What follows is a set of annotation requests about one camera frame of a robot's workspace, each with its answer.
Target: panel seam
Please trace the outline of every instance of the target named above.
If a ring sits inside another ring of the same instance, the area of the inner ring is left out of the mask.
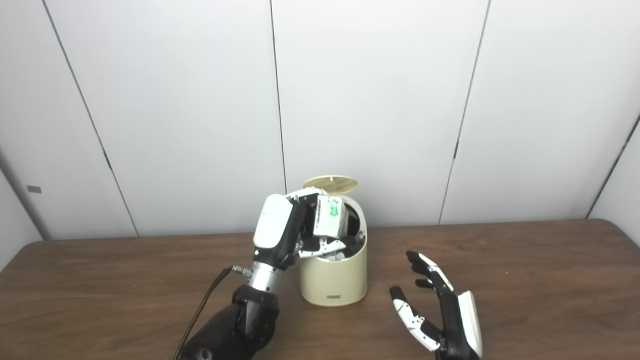
[[[444,214],[444,206],[447,202],[447,195],[449,194],[449,185],[451,184],[451,174],[453,174],[453,166],[456,162],[456,156],[458,155],[458,147],[460,146],[460,136],[462,135],[462,126],[465,124],[465,118],[467,116],[467,108],[469,106],[469,97],[471,96],[471,89],[474,85],[474,79],[476,77],[476,68],[478,65],[478,58],[480,57],[480,50],[482,49],[482,43],[484,40],[484,31],[486,29],[486,23],[489,19],[489,10],[491,8],[491,1],[486,5],[486,13],[484,14],[484,22],[482,25],[482,32],[480,32],[480,41],[478,41],[478,49],[476,51],[476,60],[474,62],[474,68],[471,72],[471,80],[469,81],[469,89],[467,90],[467,99],[465,100],[465,109],[462,111],[462,119],[460,120],[460,128],[458,129],[458,139],[456,141],[456,151],[451,161],[451,168],[449,169],[449,177],[447,178],[447,187],[444,191],[444,198],[442,199],[442,208],[440,209],[440,218],[438,219],[438,225],[442,224],[442,215]]]
[[[49,22],[51,22],[51,27],[53,28],[53,32],[56,34],[56,39],[58,40],[58,44],[60,45],[60,49],[62,50],[62,54],[65,57],[65,61],[67,62],[67,66],[69,67],[69,71],[71,72],[71,76],[74,79],[74,83],[76,84],[76,88],[78,90],[78,92],[80,93],[80,98],[82,99],[82,102],[84,104],[84,108],[86,110],[87,115],[89,116],[89,120],[91,121],[91,125],[93,127],[93,131],[95,132],[95,136],[98,138],[98,142],[100,143],[100,148],[102,149],[102,152],[105,154],[107,154],[105,148],[104,148],[104,144],[102,143],[102,138],[100,137],[100,133],[98,133],[98,128],[95,126],[95,122],[93,121],[93,116],[91,114],[91,110],[89,110],[89,106],[87,105],[86,99],[84,98],[84,93],[82,91],[82,88],[80,87],[80,83],[78,82],[78,79],[76,77],[76,72],[74,71],[74,68],[71,66],[71,61],[69,60],[69,57],[67,55],[67,50],[65,49],[65,46],[62,44],[62,39],[60,38],[60,34],[58,33],[58,29],[56,27],[56,23],[53,21],[53,17],[51,16],[51,11],[49,11],[49,6],[47,5],[47,1],[46,0],[42,0],[42,4],[44,5],[44,9],[47,12],[47,16],[49,17]],[[125,209],[127,210],[127,214],[129,215],[129,220],[131,220],[131,224],[133,225],[133,229],[136,231],[136,236],[140,237],[140,233],[138,232],[138,228],[136,227],[136,222],[133,220],[133,217],[131,216],[131,210],[129,209],[129,205],[127,204],[127,200],[124,197],[124,194],[122,193],[122,188],[120,187],[120,183],[118,182],[118,178],[116,176],[115,171],[113,171],[112,167],[109,167],[111,174],[113,175],[113,180],[116,183],[116,186],[118,187],[118,192],[120,193],[120,197],[122,198],[122,202],[124,203]]]
[[[607,174],[607,178],[605,179],[604,183],[602,184],[602,187],[600,187],[600,191],[598,192],[598,195],[596,196],[596,199],[593,201],[593,204],[591,205],[591,208],[589,209],[589,212],[587,213],[587,217],[585,218],[585,220],[589,219],[589,217],[591,216],[591,213],[593,212],[593,209],[595,209],[596,204],[598,203],[598,200],[600,200],[600,197],[602,196],[602,192],[604,192],[604,189],[607,187],[607,184],[609,183],[609,180],[611,179],[611,176],[613,175],[613,172],[616,170],[616,167],[618,167],[618,163],[620,162],[620,158],[622,158],[622,155],[624,154],[625,150],[627,150],[627,145],[629,145],[629,142],[631,141],[631,138],[633,137],[634,133],[636,132],[636,129],[638,127],[638,123],[640,123],[640,116],[638,116],[638,119],[636,120],[636,123],[631,128],[631,132],[629,133],[629,136],[627,137],[627,141],[625,142],[624,145],[622,145],[622,149],[620,150],[620,153],[618,154],[618,157],[616,158],[616,161],[614,161],[613,166],[611,167],[611,170],[609,171],[609,174]]]
[[[276,30],[273,22],[273,0],[269,0],[271,10],[271,35],[273,37],[273,63],[276,70],[276,92],[278,94],[278,120],[280,121],[280,145],[282,146],[282,172],[284,173],[284,193],[289,193],[287,189],[287,162],[284,159],[284,134],[282,131],[282,108],[280,107],[280,79],[278,78],[278,56],[276,54]]]

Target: white wall panel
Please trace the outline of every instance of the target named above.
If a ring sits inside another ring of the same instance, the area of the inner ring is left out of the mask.
[[[255,229],[285,191],[269,0],[47,3],[140,234]]]
[[[0,1],[0,49],[0,157],[49,236],[135,236],[40,1]]]
[[[25,245],[42,240],[0,171],[0,272]]]
[[[640,135],[637,132],[589,218],[611,221],[640,245]]]
[[[437,224],[486,7],[273,0],[288,190],[344,174],[370,224]]]
[[[586,217],[640,113],[640,2],[493,0],[443,224]]]

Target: robotic hand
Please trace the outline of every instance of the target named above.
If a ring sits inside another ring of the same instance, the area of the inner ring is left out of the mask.
[[[319,221],[318,200],[327,195],[324,190],[306,188],[267,198],[253,237],[253,270],[240,266],[232,269],[246,276],[247,284],[236,290],[232,304],[204,325],[176,358],[250,360],[267,346],[280,314],[275,291],[282,274],[299,258],[326,256],[355,244],[352,237],[314,234],[314,225]]]
[[[480,360],[482,336],[473,294],[467,291],[457,296],[436,263],[417,252],[408,251],[406,255],[413,265],[412,270],[427,277],[426,280],[416,280],[415,284],[438,295],[444,331],[421,317],[409,304],[402,289],[393,287],[391,297],[404,326],[424,347],[436,352],[438,360]]]

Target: wooden table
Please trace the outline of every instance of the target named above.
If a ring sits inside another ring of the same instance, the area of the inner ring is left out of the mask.
[[[404,252],[436,261],[476,296],[485,359],[639,359],[640,249],[601,220],[373,229],[369,293],[322,308],[281,284],[276,336],[256,360],[434,359],[403,327],[388,289],[403,287],[440,325]],[[2,359],[164,360],[223,267],[250,266],[250,234],[48,241],[0,275]],[[196,329],[243,283],[230,275]]]

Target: white robotic hand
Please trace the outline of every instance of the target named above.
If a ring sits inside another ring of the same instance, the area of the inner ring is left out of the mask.
[[[436,352],[438,360],[480,360],[483,355],[482,335],[473,294],[467,291],[457,296],[436,263],[417,252],[408,251],[406,255],[413,271],[427,277],[426,280],[416,280],[415,284],[438,295],[444,330],[421,317],[409,304],[402,289],[396,286],[390,290],[391,298],[406,328],[424,347]]]

